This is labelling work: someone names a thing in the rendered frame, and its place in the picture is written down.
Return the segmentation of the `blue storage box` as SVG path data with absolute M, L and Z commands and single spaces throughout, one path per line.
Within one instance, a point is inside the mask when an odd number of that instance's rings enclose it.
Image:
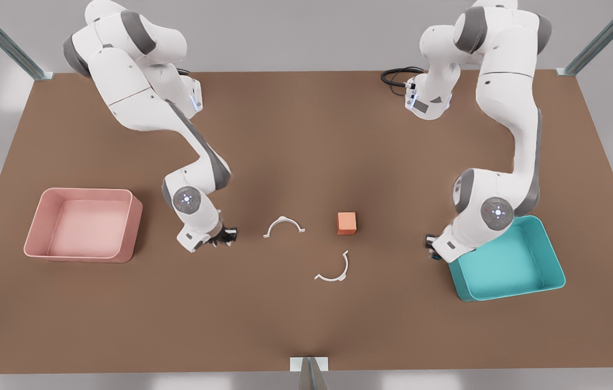
M 566 277 L 542 221 L 518 217 L 495 240 L 448 265 L 464 302 L 489 301 L 560 289 Z

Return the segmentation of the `pink storage box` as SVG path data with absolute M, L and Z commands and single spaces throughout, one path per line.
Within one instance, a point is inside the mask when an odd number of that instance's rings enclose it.
M 48 188 L 23 252 L 52 262 L 128 262 L 142 211 L 140 200 L 124 188 Z

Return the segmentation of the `silver frame post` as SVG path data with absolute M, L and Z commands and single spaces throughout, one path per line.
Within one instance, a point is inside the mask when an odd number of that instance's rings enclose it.
M 29 55 L 24 52 L 14 40 L 7 35 L 0 27 L 0 48 L 5 52 L 21 69 L 23 69 L 34 81 L 49 81 L 53 79 L 54 73 L 44 71 L 34 62 Z
M 613 19 L 589 42 L 589 44 L 563 68 L 557 68 L 558 76 L 575 77 L 613 40 Z
M 328 371 L 327 357 L 291 357 L 292 372 L 299 371 L 298 390 L 328 390 L 324 371 Z

